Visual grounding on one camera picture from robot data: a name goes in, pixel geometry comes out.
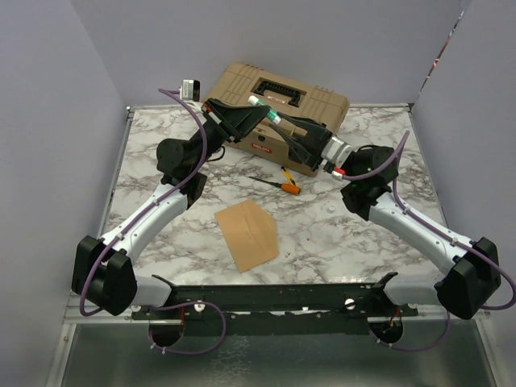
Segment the brown paper envelope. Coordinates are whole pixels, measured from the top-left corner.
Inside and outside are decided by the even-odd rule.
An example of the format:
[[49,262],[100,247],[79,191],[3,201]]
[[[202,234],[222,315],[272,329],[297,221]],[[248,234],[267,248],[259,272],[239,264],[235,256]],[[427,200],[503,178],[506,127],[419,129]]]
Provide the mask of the brown paper envelope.
[[278,256],[275,219],[253,200],[229,206],[214,216],[240,273]]

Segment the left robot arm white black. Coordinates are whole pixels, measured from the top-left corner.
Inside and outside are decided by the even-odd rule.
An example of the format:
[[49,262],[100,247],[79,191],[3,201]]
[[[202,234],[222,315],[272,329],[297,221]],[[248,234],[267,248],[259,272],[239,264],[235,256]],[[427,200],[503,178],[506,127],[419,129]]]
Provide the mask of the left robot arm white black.
[[[156,149],[163,177],[151,197],[129,218],[100,238],[84,237],[77,245],[72,290],[83,316],[106,311],[119,315],[130,306],[150,306],[161,318],[178,307],[172,285],[156,276],[138,277],[134,264],[150,242],[202,194],[206,175],[200,168],[225,142],[242,140],[269,113],[269,108],[229,106],[210,98],[195,116],[198,130],[189,139],[164,139]],[[94,311],[85,309],[93,303]]]

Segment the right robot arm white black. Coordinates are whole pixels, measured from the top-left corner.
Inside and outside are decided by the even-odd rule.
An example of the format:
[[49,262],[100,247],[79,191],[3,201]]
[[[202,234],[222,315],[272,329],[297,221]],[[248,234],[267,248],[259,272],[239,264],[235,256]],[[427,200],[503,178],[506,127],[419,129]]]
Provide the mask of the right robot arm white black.
[[370,296],[377,314],[408,304],[437,305],[470,319],[484,308],[501,284],[497,247],[489,239],[473,241],[447,229],[399,197],[396,180],[404,140],[396,148],[354,148],[312,119],[282,113],[267,118],[302,163],[347,182],[341,195],[349,212],[394,233],[437,268],[428,275],[386,276]]

